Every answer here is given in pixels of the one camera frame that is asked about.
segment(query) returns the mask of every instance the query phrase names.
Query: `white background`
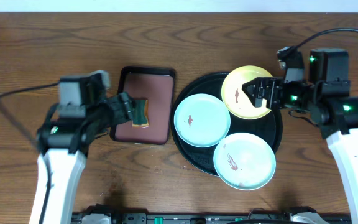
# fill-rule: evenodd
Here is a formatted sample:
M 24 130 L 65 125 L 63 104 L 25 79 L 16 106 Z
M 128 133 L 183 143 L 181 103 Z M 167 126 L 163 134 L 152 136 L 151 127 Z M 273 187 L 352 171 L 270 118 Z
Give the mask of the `white background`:
M 0 12 L 358 12 L 358 0 L 0 0 Z

